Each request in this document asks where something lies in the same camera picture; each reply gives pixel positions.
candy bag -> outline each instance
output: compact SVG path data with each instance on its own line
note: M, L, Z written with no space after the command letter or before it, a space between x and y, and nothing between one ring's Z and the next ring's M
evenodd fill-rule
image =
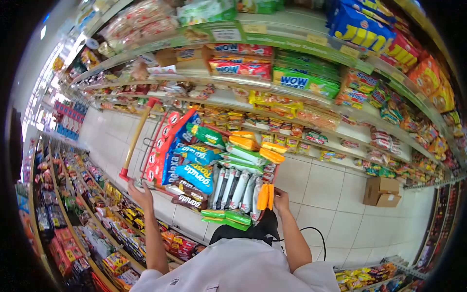
M189 130L195 137L202 142L224 150L225 144L222 140L222 135L219 132L213 131L209 128L193 125L192 123L186 124L186 129Z
M191 163L177 166L175 173L192 183L203 193L208 195L212 193L212 167Z
M213 165L221 159L219 148L206 145L204 143L196 143L193 145L183 146L174 149L174 154L181 155L191 162L196 162L200 165Z

shelf sign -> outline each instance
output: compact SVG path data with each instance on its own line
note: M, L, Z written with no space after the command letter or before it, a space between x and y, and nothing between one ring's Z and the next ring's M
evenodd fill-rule
M352 56L354 58L358 58L358 55L360 54L360 52L357 51L356 49L353 49L346 45L342 45L342 47L340 48L340 52L346 55Z
M251 33L251 34L266 34L267 33L265 25L253 25L253 24L244 24L243 31Z
M212 21L177 28L188 43L244 43L245 32L238 20Z
M392 72L391 77L400 83L403 83L405 80L405 76L398 72Z
M306 36L306 40L311 43L315 43L321 46L326 46L327 45L327 38L323 36L315 36L312 34L308 34Z

cardboard box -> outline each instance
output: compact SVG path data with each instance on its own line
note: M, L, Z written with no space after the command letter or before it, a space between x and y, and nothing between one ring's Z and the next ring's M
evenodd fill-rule
M377 207L396 207L401 199L399 181L393 178L367 178L363 204Z

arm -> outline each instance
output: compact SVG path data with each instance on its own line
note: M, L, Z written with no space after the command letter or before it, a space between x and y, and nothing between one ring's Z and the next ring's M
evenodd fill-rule
M299 267L313 262L310 248L298 229L295 218L289 209L289 194L279 188L274 188L274 206L282 220L285 251L290 271L293 273Z
M163 275L169 272L167 255L161 233L154 216L153 198L146 183L143 182L144 193L134 187L134 181L128 180L128 193L144 211L144 230L146 231L146 265L150 270L157 270Z

person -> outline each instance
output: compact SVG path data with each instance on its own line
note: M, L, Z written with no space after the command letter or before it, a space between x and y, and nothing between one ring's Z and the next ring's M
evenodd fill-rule
M247 231L235 229L237 233L230 226L220 226L209 246L169 272L164 244L154 216L153 197L145 183L143 188L144 192L140 192L133 180L128 182L128 193L144 211L148 267L130 292L340 291L332 265L313 262L310 248L290 212L287 192L274 189L274 206L282 220L287 256L277 242L271 242L266 236L266 232L270 232L276 239L279 237L277 218L270 211L268 218L265 213L260 223Z

